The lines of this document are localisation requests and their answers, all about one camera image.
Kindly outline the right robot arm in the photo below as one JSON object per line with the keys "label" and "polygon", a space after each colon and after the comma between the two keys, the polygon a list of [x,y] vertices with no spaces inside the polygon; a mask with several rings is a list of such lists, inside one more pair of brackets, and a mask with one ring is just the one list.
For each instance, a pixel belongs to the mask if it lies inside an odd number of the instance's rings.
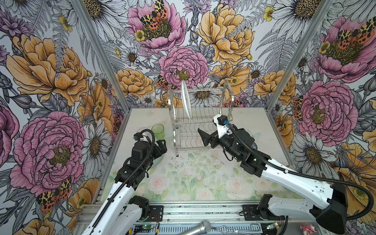
{"label": "right robot arm", "polygon": [[281,199],[264,194],[251,212],[253,215],[263,219],[286,216],[313,219],[332,233],[345,233],[348,204],[344,185],[298,176],[297,172],[254,149],[254,138],[243,128],[222,137],[217,132],[208,134],[201,129],[198,133],[204,146],[222,147],[247,173],[277,183],[302,197],[300,200]]}

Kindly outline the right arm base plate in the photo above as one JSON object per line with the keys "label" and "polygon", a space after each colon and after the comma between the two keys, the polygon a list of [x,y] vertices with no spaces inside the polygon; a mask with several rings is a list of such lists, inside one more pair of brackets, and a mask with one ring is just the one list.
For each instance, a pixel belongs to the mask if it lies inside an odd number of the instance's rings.
{"label": "right arm base plate", "polygon": [[266,218],[263,218],[261,216],[261,213],[258,210],[258,206],[253,204],[242,205],[242,210],[239,212],[239,215],[243,216],[245,221],[266,220]]}

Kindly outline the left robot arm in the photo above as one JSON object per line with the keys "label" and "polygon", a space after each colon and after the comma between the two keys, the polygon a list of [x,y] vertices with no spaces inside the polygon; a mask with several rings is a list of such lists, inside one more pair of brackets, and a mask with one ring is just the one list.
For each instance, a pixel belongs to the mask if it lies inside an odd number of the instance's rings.
{"label": "left robot arm", "polygon": [[153,160],[167,152],[165,140],[135,142],[131,156],[117,172],[108,197],[84,235],[125,235],[141,218],[149,213],[149,200],[134,193],[147,175]]}

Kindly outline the white plate red pattern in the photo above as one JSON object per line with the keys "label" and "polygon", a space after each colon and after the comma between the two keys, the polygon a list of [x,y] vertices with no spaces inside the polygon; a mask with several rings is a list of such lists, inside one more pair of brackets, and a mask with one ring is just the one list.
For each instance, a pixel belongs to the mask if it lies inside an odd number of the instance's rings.
{"label": "white plate red pattern", "polygon": [[181,99],[183,103],[183,108],[187,114],[188,119],[192,119],[191,101],[185,80],[181,81]]}

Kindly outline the pale green plate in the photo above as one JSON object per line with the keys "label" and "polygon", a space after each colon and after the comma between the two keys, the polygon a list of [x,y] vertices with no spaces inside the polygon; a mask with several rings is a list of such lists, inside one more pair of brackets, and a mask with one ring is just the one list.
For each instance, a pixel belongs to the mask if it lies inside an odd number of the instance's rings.
{"label": "pale green plate", "polygon": [[153,160],[153,164],[151,165],[150,168],[151,168],[151,169],[156,168],[157,165],[161,163],[161,161],[163,160],[163,158],[164,158],[164,154],[161,155],[160,157],[154,159],[154,160]]}

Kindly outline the clear plastic tumbler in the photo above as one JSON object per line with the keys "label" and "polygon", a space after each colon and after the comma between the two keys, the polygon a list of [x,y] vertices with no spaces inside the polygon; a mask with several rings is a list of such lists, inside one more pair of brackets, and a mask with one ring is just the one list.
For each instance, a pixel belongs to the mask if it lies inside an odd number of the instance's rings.
{"label": "clear plastic tumbler", "polygon": [[137,133],[141,133],[144,136],[147,136],[150,134],[149,129],[147,127],[141,127],[137,130]]}

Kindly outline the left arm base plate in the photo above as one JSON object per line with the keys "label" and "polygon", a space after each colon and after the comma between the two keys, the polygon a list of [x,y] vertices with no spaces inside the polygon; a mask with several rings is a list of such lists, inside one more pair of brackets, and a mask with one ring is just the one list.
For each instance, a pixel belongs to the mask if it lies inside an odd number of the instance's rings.
{"label": "left arm base plate", "polygon": [[164,214],[164,206],[162,205],[150,205],[149,214],[145,222],[162,222]]}

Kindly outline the green plastic tumbler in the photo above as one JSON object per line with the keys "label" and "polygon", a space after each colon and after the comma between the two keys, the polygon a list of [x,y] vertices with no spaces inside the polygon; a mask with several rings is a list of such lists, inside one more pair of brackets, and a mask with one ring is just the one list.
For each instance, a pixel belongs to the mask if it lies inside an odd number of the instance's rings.
{"label": "green plastic tumbler", "polygon": [[165,138],[165,128],[162,124],[158,123],[152,126],[151,128],[154,136],[158,140],[163,140]]}

